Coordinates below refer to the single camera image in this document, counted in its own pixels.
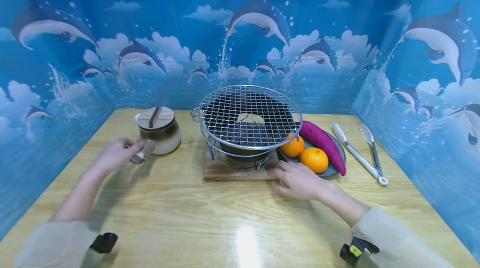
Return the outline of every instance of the serving tongs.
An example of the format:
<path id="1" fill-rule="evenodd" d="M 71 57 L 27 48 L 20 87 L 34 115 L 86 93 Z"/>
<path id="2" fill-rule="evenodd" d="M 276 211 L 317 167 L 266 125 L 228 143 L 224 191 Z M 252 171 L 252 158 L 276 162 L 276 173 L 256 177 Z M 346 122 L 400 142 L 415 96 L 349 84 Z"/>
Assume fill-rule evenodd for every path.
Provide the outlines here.
<path id="1" fill-rule="evenodd" d="M 375 147 L 375 141 L 373 139 L 373 135 L 365 125 L 362 125 L 362 126 L 360 126 L 360 132 L 363 134 L 363 137 L 366 139 L 366 141 L 370 146 L 370 150 L 372 150 L 372 153 L 374 154 L 373 163 L 375 164 L 375 167 L 372 167 L 372 165 L 369 164 L 369 162 L 350 144 L 350 142 L 347 141 L 347 137 L 345 137 L 345 134 L 343 133 L 342 129 L 337 123 L 333 123 L 332 128 L 333 128 L 333 132 L 335 133 L 337 138 L 342 142 L 342 144 L 345 144 L 345 146 L 351 152 L 351 154 L 353 154 L 353 156 L 360 161 L 360 163 L 366 168 L 366 170 L 369 171 L 370 174 L 372 174 L 372 176 L 376 180 L 378 180 L 380 185 L 387 186 L 388 180 L 385 177 L 383 177 L 382 168 L 380 166 L 380 161 L 378 158 L 377 149 Z"/>

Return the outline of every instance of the sleeve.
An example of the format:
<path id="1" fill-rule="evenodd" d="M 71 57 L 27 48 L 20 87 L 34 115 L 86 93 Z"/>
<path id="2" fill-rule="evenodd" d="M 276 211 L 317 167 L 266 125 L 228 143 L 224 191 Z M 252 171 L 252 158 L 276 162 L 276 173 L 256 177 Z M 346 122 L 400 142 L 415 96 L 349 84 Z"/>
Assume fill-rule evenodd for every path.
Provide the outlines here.
<path id="1" fill-rule="evenodd" d="M 373 206 L 351 231 L 353 236 L 380 249 L 373 255 L 363 253 L 357 265 L 359 268 L 454 268 L 378 205 Z"/>
<path id="2" fill-rule="evenodd" d="M 47 222 L 39 226 L 17 255 L 15 268 L 81 267 L 98 233 L 84 221 Z"/>

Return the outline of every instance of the wooden table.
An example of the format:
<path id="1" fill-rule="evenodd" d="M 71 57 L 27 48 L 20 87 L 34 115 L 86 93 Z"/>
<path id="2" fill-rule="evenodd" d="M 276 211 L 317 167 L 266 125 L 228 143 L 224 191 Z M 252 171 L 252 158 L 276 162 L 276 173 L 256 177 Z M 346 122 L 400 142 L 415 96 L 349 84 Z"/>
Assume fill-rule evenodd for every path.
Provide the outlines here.
<path id="1" fill-rule="evenodd" d="M 44 223 L 80 174 L 108 142 L 139 135 L 133 116 L 120 109 L 5 237 L 0 267 L 11 267 L 28 235 Z M 176 111 L 182 143 L 172 154 L 142 166 L 129 165 L 104 184 L 90 217 L 92 228 L 119 235 L 117 252 L 100 267 L 347 267 L 338 256 L 351 233 L 318 202 L 283 198 L 272 182 L 203 182 L 206 144 L 189 112 Z M 304 115 L 330 129 L 338 122 L 367 158 L 369 148 L 354 116 Z M 456 267 L 479 267 L 473 256 L 420 195 L 395 162 L 379 148 L 390 181 L 380 187 L 347 152 L 347 176 L 335 179 L 367 205 L 379 204 Z"/>

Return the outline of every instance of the blue backdrop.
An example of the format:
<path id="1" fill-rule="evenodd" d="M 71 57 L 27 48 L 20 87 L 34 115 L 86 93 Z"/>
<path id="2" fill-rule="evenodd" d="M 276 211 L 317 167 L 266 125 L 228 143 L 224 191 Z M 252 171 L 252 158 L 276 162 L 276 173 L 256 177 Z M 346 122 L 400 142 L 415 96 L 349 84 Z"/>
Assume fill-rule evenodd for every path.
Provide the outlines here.
<path id="1" fill-rule="evenodd" d="M 252 83 L 359 116 L 480 259 L 475 2 L 0 0 L 0 238 L 113 110 Z"/>

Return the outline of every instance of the wire mesh grill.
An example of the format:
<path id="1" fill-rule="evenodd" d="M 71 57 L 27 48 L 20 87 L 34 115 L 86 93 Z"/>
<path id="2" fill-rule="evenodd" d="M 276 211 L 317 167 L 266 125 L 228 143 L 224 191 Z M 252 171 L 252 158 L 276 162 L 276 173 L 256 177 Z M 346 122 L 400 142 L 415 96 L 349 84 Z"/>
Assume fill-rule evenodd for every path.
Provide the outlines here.
<path id="1" fill-rule="evenodd" d="M 234 85 L 206 96 L 198 119 L 212 138 L 231 147 L 264 150 L 293 139 L 302 116 L 288 97 L 269 88 Z"/>

